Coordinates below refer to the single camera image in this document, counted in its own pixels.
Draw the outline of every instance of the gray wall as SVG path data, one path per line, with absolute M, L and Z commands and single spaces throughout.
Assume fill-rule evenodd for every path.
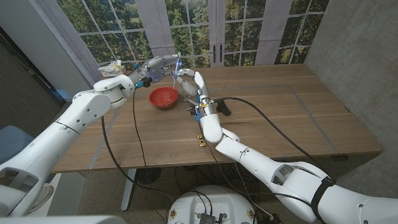
M 305 59 L 305 64 L 383 145 L 381 154 L 371 160 L 351 156 L 350 162 L 331 162 L 329 168 L 340 173 L 338 183 L 361 193 L 396 198 L 397 21 L 396 0 L 330 0 Z
M 0 26 L 55 89 L 66 91 L 69 96 L 89 90 L 76 66 L 28 0 L 1 1 Z

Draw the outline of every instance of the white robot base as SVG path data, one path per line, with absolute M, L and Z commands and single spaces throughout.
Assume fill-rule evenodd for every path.
M 201 199 L 194 191 L 189 191 L 179 197 L 170 208 L 169 216 L 167 217 L 168 224 L 219 223 L 220 219 L 222 224 L 253 223 L 253 206 L 235 191 L 217 185 L 205 185 L 197 187 L 195 190 Z M 211 207 L 209 200 L 201 193 L 206 195 L 211 202 L 213 207 L 212 216 L 210 216 Z

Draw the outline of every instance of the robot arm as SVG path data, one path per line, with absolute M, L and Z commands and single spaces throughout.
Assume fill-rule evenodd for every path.
M 129 76 L 101 80 L 94 89 L 77 93 L 72 104 L 24 150 L 0 165 L 0 217 L 26 215 L 56 163 L 90 124 L 122 106 L 136 88 L 171 75 L 164 70 L 180 54 L 156 57 Z
M 192 106 L 192 114 L 199 117 L 205 139 L 218 143 L 217 151 L 242 164 L 273 193 L 291 195 L 309 203 L 311 206 L 276 195 L 298 217 L 310 223 L 317 218 L 329 224 L 396 223 L 398 199 L 370 197 L 344 189 L 309 163 L 276 162 L 240 143 L 235 133 L 221 127 L 203 77 L 198 72 L 181 71 L 193 77 L 199 89 L 199 105 Z

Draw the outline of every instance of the wooden table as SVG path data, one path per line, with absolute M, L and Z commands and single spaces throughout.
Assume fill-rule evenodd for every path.
M 197 68 L 206 79 L 212 98 L 235 96 L 250 101 L 262 110 L 288 137 L 313 156 L 380 152 L 382 147 L 363 125 L 305 65 Z M 150 91 L 172 86 L 165 78 L 150 88 L 136 92 L 137 128 L 144 146 L 148 167 L 211 164 L 209 149 L 198 145 L 198 123 L 186 109 L 185 94 L 167 111 L 148 102 Z M 303 157 L 250 106 L 226 101 L 231 116 L 220 114 L 222 127 L 240 136 L 242 143 L 274 158 Z M 144 167 L 134 128 L 132 98 L 118 111 L 105 115 L 111 123 L 109 143 L 124 168 Z M 219 162 L 232 162 L 215 150 Z M 53 172 L 76 172 L 116 168 L 103 143 L 101 121 L 87 127 Z

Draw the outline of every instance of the table leg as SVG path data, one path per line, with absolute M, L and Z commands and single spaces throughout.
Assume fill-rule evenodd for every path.
M 127 175 L 131 179 L 134 180 L 136 178 L 136 172 L 137 172 L 137 169 L 129 169 L 127 172 Z M 133 187 L 133 183 L 130 180 L 126 179 L 126 184 L 124 186 L 124 192 L 123 192 L 123 198 L 122 198 L 122 204 L 120 206 L 120 208 L 123 212 L 125 212 L 129 209 L 131 198 L 132 198 L 132 187 Z

